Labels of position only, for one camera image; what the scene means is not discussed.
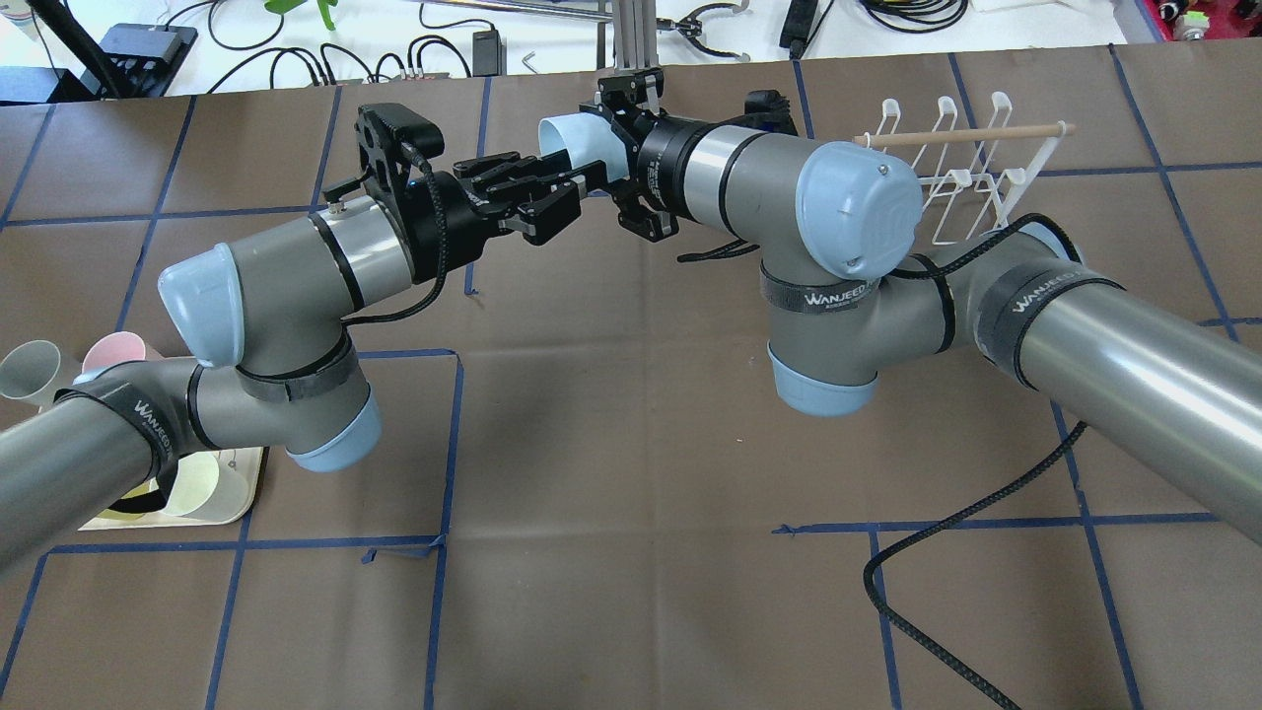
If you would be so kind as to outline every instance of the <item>white dish rack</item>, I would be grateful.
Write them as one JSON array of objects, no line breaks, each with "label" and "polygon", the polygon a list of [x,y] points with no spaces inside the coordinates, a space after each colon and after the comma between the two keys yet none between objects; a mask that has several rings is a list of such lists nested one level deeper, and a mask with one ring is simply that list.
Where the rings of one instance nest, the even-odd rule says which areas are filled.
[{"label": "white dish rack", "polygon": [[[911,168],[916,170],[917,175],[923,174],[923,170],[928,172],[930,161],[934,163],[933,172],[921,177],[920,184],[925,190],[921,212],[929,212],[934,207],[941,208],[941,216],[933,231],[935,245],[965,241],[979,231],[1007,226],[1008,216],[1047,164],[1056,146],[1066,135],[1073,135],[1076,131],[1075,125],[1065,121],[1049,125],[1011,125],[1012,101],[1002,91],[991,95],[991,120],[986,127],[959,129],[957,126],[960,115],[955,100],[941,96],[938,98],[938,120],[933,129],[923,132],[900,134],[897,131],[899,124],[902,122],[902,108],[897,100],[886,98],[881,103],[881,122],[876,131],[854,136],[854,143],[882,151],[888,151],[893,146],[919,145],[920,150],[911,161]],[[1003,168],[996,174],[993,169],[994,155],[1001,143],[1034,139],[1041,139],[1042,144],[1029,164],[1020,168]],[[967,168],[953,168],[946,164],[948,150],[954,143],[976,144]],[[977,217],[963,238],[948,238],[943,236],[946,218],[960,202],[960,195],[968,192],[981,197]]]}]

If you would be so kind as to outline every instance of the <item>black power adapter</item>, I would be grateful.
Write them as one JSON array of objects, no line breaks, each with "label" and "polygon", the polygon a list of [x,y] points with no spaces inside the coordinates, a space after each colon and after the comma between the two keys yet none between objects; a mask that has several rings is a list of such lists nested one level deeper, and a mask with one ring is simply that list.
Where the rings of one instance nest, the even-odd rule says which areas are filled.
[{"label": "black power adapter", "polygon": [[507,49],[500,30],[473,33],[473,76],[501,76],[509,66]]},{"label": "black power adapter", "polygon": [[815,25],[815,10],[819,0],[793,0],[785,15],[785,26],[780,30],[780,47],[789,50],[790,59],[801,59],[806,53],[810,28]]}]

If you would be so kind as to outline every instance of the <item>light blue joint cap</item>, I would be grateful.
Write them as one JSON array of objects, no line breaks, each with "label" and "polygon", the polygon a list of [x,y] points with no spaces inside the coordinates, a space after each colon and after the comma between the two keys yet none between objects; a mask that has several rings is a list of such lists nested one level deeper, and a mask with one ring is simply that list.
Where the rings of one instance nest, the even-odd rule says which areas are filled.
[{"label": "light blue joint cap", "polygon": [[920,222],[915,170],[853,143],[820,145],[798,175],[798,231],[830,274],[876,280],[911,250]]},{"label": "light blue joint cap", "polygon": [[830,385],[808,378],[776,358],[767,344],[771,357],[771,372],[776,378],[776,395],[785,405],[811,417],[844,417],[853,415],[872,401],[876,381],[861,386]]},{"label": "light blue joint cap", "polygon": [[170,319],[188,351],[207,368],[236,367],[245,357],[241,276],[227,243],[167,266],[158,276]]},{"label": "light blue joint cap", "polygon": [[328,444],[307,454],[285,450],[299,467],[317,474],[328,474],[352,467],[369,455],[381,439],[381,410],[377,399],[369,391],[369,401],[355,420]]},{"label": "light blue joint cap", "polygon": [[593,113],[565,113],[539,121],[539,154],[558,150],[569,151],[572,168],[593,160],[604,161],[604,174],[610,182],[631,174],[627,166],[627,148],[613,135],[608,121]]}]

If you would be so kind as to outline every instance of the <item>white tray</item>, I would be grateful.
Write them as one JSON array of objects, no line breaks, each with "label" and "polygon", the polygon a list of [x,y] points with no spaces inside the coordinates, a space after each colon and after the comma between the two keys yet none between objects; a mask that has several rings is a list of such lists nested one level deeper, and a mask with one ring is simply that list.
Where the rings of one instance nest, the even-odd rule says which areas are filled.
[{"label": "white tray", "polygon": [[250,494],[246,497],[245,504],[241,509],[232,516],[223,518],[222,521],[194,521],[192,518],[178,518],[174,516],[163,516],[162,513],[145,513],[139,518],[131,521],[119,521],[116,518],[92,518],[88,521],[81,531],[116,531],[121,528],[170,528],[170,527],[189,527],[189,526],[226,526],[241,516],[254,506],[254,496],[259,489],[259,474],[262,472],[262,462],[265,449],[228,449],[226,451],[215,451],[213,454],[225,465],[236,469],[242,477],[245,477],[246,488]]}]

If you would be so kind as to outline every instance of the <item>velcro strap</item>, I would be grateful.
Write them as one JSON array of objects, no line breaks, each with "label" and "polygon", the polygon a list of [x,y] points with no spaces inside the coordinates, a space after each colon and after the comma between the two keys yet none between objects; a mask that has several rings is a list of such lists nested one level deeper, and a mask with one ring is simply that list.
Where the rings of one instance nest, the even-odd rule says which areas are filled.
[{"label": "velcro strap", "polygon": [[843,280],[830,285],[803,285],[780,280],[762,265],[762,296],[781,310],[793,313],[835,313],[858,305],[876,289],[875,280]]}]

